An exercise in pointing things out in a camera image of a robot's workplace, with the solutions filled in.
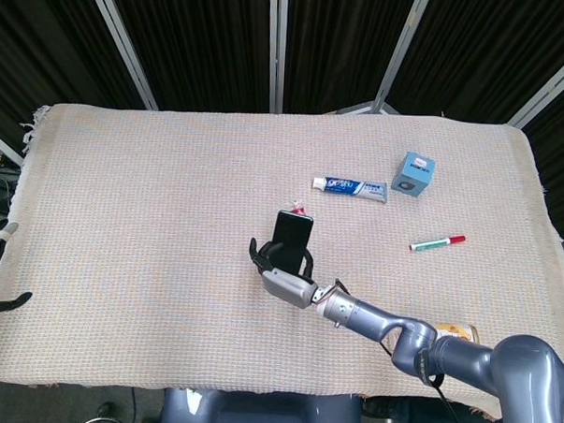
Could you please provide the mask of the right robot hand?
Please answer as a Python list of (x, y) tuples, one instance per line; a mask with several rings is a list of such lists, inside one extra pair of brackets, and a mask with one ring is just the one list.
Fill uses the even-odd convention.
[(318, 285), (311, 278), (314, 267), (312, 254), (306, 249), (301, 257), (301, 260), (306, 262), (304, 272), (292, 274), (278, 268), (273, 263), (275, 255), (283, 250), (282, 242), (272, 241), (267, 241), (260, 249), (257, 249), (256, 239), (251, 238), (249, 256), (260, 273), (264, 288), (271, 296), (282, 299), (299, 309), (305, 309), (311, 305), (318, 289)]

